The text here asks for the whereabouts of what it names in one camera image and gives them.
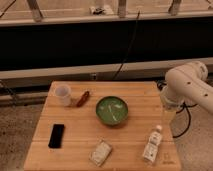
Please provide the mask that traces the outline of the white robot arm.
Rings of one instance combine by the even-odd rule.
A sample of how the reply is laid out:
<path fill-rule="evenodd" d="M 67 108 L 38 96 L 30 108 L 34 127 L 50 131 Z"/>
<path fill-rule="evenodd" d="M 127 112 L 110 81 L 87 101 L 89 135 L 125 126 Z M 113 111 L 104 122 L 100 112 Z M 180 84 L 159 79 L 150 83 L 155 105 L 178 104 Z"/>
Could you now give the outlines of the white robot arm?
<path fill-rule="evenodd" d="M 200 61 L 189 62 L 168 70 L 166 85 L 160 91 L 162 122 L 169 124 L 186 99 L 213 114 L 213 87 L 206 83 L 208 69 Z"/>

